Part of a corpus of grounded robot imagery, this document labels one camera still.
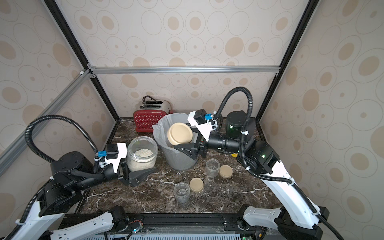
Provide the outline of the beige jar lid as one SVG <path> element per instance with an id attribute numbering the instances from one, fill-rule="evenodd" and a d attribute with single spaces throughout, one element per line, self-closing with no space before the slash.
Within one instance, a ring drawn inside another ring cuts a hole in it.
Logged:
<path id="1" fill-rule="evenodd" d="M 222 165 L 219 170 L 219 175 L 224 179 L 229 179 L 233 175 L 233 169 L 229 165 Z"/>
<path id="2" fill-rule="evenodd" d="M 204 189 L 204 182 L 200 178 L 193 178 L 190 181 L 190 190 L 194 193 L 200 193 Z"/>
<path id="3" fill-rule="evenodd" d="M 193 132 L 184 123 L 175 123 L 167 131 L 168 141 L 173 145 L 188 144 L 193 140 Z"/>

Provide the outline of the glass rice jar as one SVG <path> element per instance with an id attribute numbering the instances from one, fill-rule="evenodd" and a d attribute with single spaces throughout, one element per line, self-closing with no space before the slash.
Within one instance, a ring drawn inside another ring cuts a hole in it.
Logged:
<path id="1" fill-rule="evenodd" d="M 217 159 L 209 159 L 206 162 L 206 175 L 208 178 L 215 178 L 218 176 L 220 171 L 220 163 Z"/>
<path id="2" fill-rule="evenodd" d="M 174 196 L 179 203 L 187 203 L 190 199 L 190 186 L 187 183 L 178 183 L 174 187 Z"/>
<path id="3" fill-rule="evenodd" d="M 131 172 L 151 169 L 158 156 L 158 145 L 146 136 L 133 139 L 128 145 L 127 165 Z"/>

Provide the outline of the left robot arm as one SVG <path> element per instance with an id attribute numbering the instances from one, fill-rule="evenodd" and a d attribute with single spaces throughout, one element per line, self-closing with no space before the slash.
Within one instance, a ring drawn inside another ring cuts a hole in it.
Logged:
<path id="1" fill-rule="evenodd" d="M 91 163 L 80 152 L 70 152 L 57 161 L 42 152 L 33 141 L 33 130 L 48 120 L 61 120 L 73 125 L 83 134 L 95 153 Z M 61 115 L 46 115 L 33 120 L 25 130 L 25 141 L 29 149 L 51 164 L 52 177 L 34 194 L 16 227 L 6 236 L 7 240 L 40 238 L 46 227 L 37 224 L 46 216 L 66 213 L 82 200 L 82 191 L 102 183 L 118 179 L 124 185 L 136 187 L 143 179 L 155 171 L 145 167 L 132 171 L 128 167 L 128 150 L 125 143 L 108 144 L 105 151 L 99 151 L 87 131 L 76 121 Z"/>

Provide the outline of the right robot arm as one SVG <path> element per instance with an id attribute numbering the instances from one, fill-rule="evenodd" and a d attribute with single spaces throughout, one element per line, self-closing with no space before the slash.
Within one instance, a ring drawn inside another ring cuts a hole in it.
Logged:
<path id="1" fill-rule="evenodd" d="M 246 95 L 248 108 L 236 112 L 235 122 L 227 124 L 225 135 L 220 135 L 222 111 L 230 97 L 239 92 Z M 269 187 L 282 207 L 247 207 L 243 219 L 249 226 L 277 230 L 287 240 L 319 240 L 323 236 L 322 226 L 326 226 L 337 239 L 342 239 L 342 235 L 328 222 L 328 209 L 317 206 L 307 197 L 268 143 L 254 139 L 252 111 L 251 92 L 236 87 L 226 94 L 218 111 L 213 114 L 201 109 L 189 113 L 186 123 L 172 124 L 167 139 L 176 150 L 193 160 L 205 156 L 210 149 L 237 154 L 237 160 L 245 170 Z"/>

